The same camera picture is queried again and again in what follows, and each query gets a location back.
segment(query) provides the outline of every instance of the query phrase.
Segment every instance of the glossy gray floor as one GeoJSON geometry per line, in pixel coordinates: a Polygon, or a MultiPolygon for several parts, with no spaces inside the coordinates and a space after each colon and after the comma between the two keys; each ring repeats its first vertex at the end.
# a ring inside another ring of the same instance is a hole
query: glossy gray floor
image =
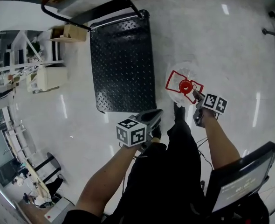
{"type": "MultiPolygon", "coordinates": [[[[262,27],[274,29],[265,9],[268,0],[134,1],[151,15],[157,104],[165,111],[162,141],[168,142],[166,131],[173,125],[165,72],[168,66],[183,63],[205,86],[204,93],[219,94],[229,101],[219,122],[241,155],[269,140],[275,142],[275,38],[261,32],[262,27]]],[[[119,149],[115,125],[130,114],[97,111],[89,38],[85,43],[66,44],[64,59],[69,70],[67,84],[37,95],[21,85],[14,99],[19,110],[12,107],[36,148],[43,155],[51,152],[61,163],[67,181],[62,194],[76,203],[87,180],[119,149]]],[[[206,134],[193,124],[194,110],[187,107],[186,120],[198,141],[206,134]]],[[[211,160],[208,143],[201,150],[211,160]]],[[[202,159],[203,180],[208,181],[210,171],[202,159]]],[[[188,169],[182,175],[188,175],[188,169]]],[[[272,210],[275,163],[269,175],[260,193],[272,210]]],[[[107,213],[115,209],[120,190],[107,205],[107,213]]]]}

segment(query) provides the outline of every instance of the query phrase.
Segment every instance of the chair wheel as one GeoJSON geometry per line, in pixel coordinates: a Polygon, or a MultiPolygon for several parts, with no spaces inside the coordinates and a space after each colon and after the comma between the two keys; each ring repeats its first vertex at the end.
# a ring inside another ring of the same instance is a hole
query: chair wheel
{"type": "Polygon", "coordinates": [[[263,33],[264,35],[266,35],[266,34],[267,34],[267,30],[266,30],[265,28],[263,28],[263,29],[262,29],[262,33],[263,33]]]}
{"type": "Polygon", "coordinates": [[[269,17],[274,17],[274,12],[271,11],[271,12],[268,13],[268,15],[269,15],[269,17]]]}

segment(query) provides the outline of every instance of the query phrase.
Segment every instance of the screen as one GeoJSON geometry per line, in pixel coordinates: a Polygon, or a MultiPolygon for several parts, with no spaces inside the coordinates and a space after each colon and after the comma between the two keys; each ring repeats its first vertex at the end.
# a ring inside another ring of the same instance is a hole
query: screen
{"type": "Polygon", "coordinates": [[[212,212],[236,202],[240,198],[259,187],[264,181],[264,177],[269,167],[270,161],[271,158],[267,159],[248,174],[235,180],[234,182],[227,184],[226,186],[221,187],[212,212]]]}

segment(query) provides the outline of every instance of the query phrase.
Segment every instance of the open cardboard box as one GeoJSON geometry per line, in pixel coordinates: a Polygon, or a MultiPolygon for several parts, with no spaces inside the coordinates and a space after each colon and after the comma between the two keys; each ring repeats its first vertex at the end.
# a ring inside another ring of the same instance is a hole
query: open cardboard box
{"type": "Polygon", "coordinates": [[[54,42],[85,42],[87,30],[74,25],[53,27],[50,40],[54,42]]]}

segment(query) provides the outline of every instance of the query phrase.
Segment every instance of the red circular hub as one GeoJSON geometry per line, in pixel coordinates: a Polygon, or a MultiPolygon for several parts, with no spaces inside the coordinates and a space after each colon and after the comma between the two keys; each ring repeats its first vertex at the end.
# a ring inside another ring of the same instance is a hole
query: red circular hub
{"type": "Polygon", "coordinates": [[[193,85],[188,80],[183,80],[179,84],[179,89],[183,94],[188,94],[193,90],[193,85]]]}

